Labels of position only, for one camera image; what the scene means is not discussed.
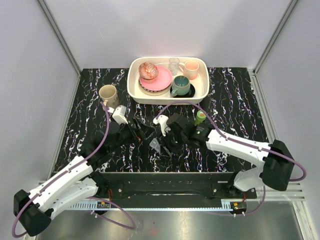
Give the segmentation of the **clear weekly pill organizer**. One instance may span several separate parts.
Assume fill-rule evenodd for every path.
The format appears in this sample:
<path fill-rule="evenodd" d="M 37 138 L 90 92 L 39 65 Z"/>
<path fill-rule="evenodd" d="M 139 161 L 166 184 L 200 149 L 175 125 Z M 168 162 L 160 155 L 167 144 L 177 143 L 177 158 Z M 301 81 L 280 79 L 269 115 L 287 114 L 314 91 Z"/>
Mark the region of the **clear weekly pill organizer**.
<path fill-rule="evenodd" d="M 161 145 L 158 142 L 157 138 L 153 138 L 149 143 L 149 146 L 154 149 L 157 153 L 161 153 Z"/>

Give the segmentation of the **green pill bottle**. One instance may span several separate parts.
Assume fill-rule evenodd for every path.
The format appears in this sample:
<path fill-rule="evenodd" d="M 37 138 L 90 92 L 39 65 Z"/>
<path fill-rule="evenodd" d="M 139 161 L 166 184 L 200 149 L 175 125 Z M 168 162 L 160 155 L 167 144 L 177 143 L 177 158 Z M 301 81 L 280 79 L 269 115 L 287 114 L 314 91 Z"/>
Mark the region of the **green pill bottle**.
<path fill-rule="evenodd" d="M 194 125 L 197 126 L 201 123 L 203 123 L 205 120 L 206 120 L 206 116 L 196 116 L 196 119 L 195 119 L 195 122 L 194 122 Z"/>

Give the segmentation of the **green bottle cap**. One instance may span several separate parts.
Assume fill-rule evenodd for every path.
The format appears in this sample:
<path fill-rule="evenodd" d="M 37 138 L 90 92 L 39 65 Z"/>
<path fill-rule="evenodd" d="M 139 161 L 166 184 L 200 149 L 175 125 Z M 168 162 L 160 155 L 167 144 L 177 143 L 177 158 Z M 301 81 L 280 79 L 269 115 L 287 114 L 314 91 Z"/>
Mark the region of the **green bottle cap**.
<path fill-rule="evenodd" d="M 207 116 L 204 114 L 203 111 L 198 110 L 197 114 L 196 114 L 196 119 L 197 120 L 205 120 L 207 118 Z"/>

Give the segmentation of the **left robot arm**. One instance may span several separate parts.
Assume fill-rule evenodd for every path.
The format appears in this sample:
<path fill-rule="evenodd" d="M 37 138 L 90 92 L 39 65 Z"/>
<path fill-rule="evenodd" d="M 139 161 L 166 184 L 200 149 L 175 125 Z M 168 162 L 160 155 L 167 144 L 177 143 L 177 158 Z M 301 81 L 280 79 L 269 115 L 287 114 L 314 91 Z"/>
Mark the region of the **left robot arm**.
<path fill-rule="evenodd" d="M 97 171 L 105 158 L 124 144 L 142 143 L 154 134 L 152 127 L 136 118 L 127 122 L 108 121 L 105 133 L 90 142 L 61 171 L 30 190 L 13 197 L 14 223 L 26 234 L 42 233 L 61 212 L 86 198 L 103 198 L 109 191 L 108 180 Z"/>

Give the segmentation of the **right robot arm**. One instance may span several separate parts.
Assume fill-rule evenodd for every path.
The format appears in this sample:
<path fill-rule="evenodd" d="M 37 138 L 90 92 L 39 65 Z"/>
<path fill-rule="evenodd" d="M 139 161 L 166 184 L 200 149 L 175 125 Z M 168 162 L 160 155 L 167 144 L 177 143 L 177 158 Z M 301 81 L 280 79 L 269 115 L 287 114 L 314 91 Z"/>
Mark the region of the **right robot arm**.
<path fill-rule="evenodd" d="M 153 119 L 160 127 L 160 144 L 169 153 L 179 151 L 183 145 L 207 148 L 251 163 L 254 167 L 238 171 L 227 185 L 228 195 L 239 198 L 244 192 L 267 186 L 276 191 L 286 191 L 294 168 L 293 157 L 280 140 L 272 143 L 248 140 L 202 122 L 195 124 L 178 113 L 170 117 L 160 115 Z"/>

